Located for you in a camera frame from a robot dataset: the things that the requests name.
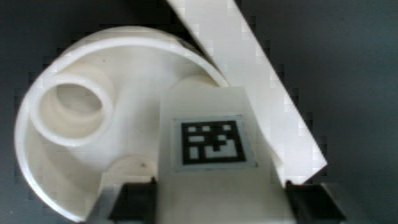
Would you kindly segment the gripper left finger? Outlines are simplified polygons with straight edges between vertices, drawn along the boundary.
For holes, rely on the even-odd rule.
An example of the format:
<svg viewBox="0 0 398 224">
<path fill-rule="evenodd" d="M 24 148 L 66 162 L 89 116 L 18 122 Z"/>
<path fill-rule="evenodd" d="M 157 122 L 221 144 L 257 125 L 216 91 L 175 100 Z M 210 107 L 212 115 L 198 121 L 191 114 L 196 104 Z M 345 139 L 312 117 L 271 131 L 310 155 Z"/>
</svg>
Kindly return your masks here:
<svg viewBox="0 0 398 224">
<path fill-rule="evenodd" d="M 157 223 L 157 181 L 125 183 L 102 192 L 95 204 L 95 224 Z"/>
</svg>

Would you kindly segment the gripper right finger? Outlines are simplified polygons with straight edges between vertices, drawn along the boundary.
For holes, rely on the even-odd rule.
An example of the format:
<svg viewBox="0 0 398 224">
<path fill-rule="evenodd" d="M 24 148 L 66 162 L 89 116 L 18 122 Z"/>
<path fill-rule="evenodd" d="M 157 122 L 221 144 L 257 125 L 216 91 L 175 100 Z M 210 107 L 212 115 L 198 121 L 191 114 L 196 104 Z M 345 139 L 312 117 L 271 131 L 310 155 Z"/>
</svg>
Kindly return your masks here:
<svg viewBox="0 0 398 224">
<path fill-rule="evenodd" d="M 288 181 L 285 192 L 297 224 L 368 224 L 368 215 L 336 183 Z"/>
</svg>

